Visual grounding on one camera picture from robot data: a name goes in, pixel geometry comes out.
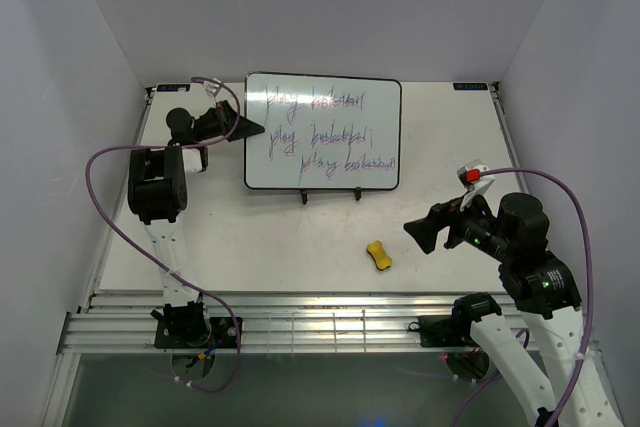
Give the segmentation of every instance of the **glass panel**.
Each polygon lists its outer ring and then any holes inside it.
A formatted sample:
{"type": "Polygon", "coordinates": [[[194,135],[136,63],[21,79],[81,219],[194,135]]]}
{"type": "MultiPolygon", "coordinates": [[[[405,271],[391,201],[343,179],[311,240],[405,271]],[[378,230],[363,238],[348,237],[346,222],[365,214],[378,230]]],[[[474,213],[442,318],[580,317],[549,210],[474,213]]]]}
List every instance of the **glass panel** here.
{"type": "MultiPolygon", "coordinates": [[[[478,388],[453,381],[443,356],[431,353],[246,355],[235,382],[221,394],[150,373],[171,375],[170,361],[168,354],[83,355],[64,425],[439,427],[450,425],[478,388]]],[[[233,361],[219,355],[203,382],[219,384],[233,361]]],[[[478,425],[526,425],[504,380],[476,397],[458,427],[478,425]]]]}

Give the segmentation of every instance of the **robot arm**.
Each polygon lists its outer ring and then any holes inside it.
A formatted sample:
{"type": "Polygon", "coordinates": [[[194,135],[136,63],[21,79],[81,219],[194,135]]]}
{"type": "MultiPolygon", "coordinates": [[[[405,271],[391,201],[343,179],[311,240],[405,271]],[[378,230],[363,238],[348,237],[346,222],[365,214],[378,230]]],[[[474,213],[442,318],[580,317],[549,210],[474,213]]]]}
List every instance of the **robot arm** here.
{"type": "MultiPolygon", "coordinates": [[[[155,257],[170,269],[160,272],[162,313],[156,310],[151,313],[159,323],[162,345],[196,346],[210,337],[205,304],[198,292],[171,275],[179,274],[198,284],[188,265],[182,230],[181,212],[187,207],[186,174],[207,169],[207,148],[198,146],[199,142],[219,135],[226,135],[229,141],[244,139],[264,132],[264,128],[233,111],[227,101],[217,102],[198,119],[185,109],[176,108],[169,112],[166,121],[171,130],[168,147],[131,152],[127,197],[129,208],[151,238],[155,257]]],[[[156,346],[161,347],[158,336],[156,346]]]]}
{"type": "MultiPolygon", "coordinates": [[[[582,311],[565,307],[554,311],[551,319],[529,312],[522,312],[522,317],[536,339],[553,391],[559,397],[569,382],[578,355],[582,337],[582,311]]],[[[602,387],[589,350],[584,357],[578,383],[560,416],[560,425],[622,426],[602,387]]]]}
{"type": "Polygon", "coordinates": [[[527,417],[536,422],[555,406],[549,379],[516,339],[497,302],[485,293],[470,294],[454,303],[451,330],[462,340],[482,347],[505,378],[527,417]]]}
{"type": "MultiPolygon", "coordinates": [[[[564,393],[578,358],[583,329],[580,294],[569,268],[547,250],[549,219],[540,201],[528,194],[507,194],[494,217],[474,186],[481,179],[478,166],[484,167],[474,161],[458,171],[467,187],[465,196],[434,205],[425,218],[408,222],[404,228],[425,254],[435,250],[438,232],[448,227],[445,248],[454,248],[465,241],[500,262],[502,285],[514,299],[540,348],[550,384],[525,360],[522,347],[504,335],[505,326],[499,325],[499,316],[492,317],[489,312],[489,317],[475,319],[470,323],[469,334],[498,365],[527,418],[530,419],[536,406],[543,409],[536,425],[544,425],[541,419],[548,418],[547,409],[554,408],[564,393]],[[539,392],[547,391],[548,385],[554,394],[552,405],[548,395],[539,392]]],[[[480,188],[486,191],[487,184],[480,188]]],[[[621,425],[604,392],[593,358],[587,355],[578,383],[560,416],[560,426],[621,425]]]]}

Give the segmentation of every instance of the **yellow toy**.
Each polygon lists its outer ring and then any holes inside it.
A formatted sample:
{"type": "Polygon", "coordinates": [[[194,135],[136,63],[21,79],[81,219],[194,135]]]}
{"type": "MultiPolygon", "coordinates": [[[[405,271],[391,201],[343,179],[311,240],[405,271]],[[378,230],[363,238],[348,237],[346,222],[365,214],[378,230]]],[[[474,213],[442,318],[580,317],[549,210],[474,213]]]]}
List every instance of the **yellow toy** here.
{"type": "Polygon", "coordinates": [[[378,270],[386,270],[391,267],[391,263],[393,261],[391,260],[391,257],[389,257],[384,251],[382,242],[380,242],[379,240],[371,242],[369,245],[367,245],[367,252],[369,253],[369,255],[371,255],[371,257],[373,257],[378,270]]]}

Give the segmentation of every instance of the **white table surface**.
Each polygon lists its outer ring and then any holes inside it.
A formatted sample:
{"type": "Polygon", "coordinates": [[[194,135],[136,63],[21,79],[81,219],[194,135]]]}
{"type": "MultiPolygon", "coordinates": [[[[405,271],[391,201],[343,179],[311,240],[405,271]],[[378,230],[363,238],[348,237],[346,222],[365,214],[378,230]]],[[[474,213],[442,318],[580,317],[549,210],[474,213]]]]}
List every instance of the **white table surface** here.
{"type": "MultiPolygon", "coordinates": [[[[189,206],[181,214],[197,282],[217,292],[502,291],[498,263],[488,256],[468,245],[445,250],[444,231],[436,251],[425,256],[402,229],[434,203],[464,193],[456,170],[467,162],[511,165],[490,93],[454,91],[448,82],[402,85],[401,177],[392,192],[364,192],[360,202],[348,192],[310,192],[303,206],[296,192],[245,187],[242,141],[211,147],[208,170],[187,179],[189,206]],[[379,272],[365,252],[374,240],[393,258],[387,271],[379,272]]],[[[230,86],[242,100],[244,85],[230,86]]],[[[168,110],[151,106],[143,144],[168,141],[168,110]]],[[[486,196],[494,212],[500,198],[516,190],[514,175],[498,176],[486,196]]],[[[117,222],[151,251],[126,202],[117,222]]],[[[158,268],[116,236],[99,285],[112,292],[161,289],[158,268]]]]}

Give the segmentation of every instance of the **whiteboard stand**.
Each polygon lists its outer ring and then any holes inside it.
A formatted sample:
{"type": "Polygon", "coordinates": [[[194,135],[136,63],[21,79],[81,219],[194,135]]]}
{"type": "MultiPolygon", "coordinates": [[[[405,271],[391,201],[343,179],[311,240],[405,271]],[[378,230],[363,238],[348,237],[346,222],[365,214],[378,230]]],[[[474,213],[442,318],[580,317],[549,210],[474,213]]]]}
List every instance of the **whiteboard stand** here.
{"type": "MultiPolygon", "coordinates": [[[[300,190],[300,196],[302,197],[302,205],[307,205],[309,202],[309,191],[306,189],[300,190]]],[[[362,198],[362,188],[356,187],[353,189],[353,196],[356,198],[356,202],[359,202],[362,198]]]]}

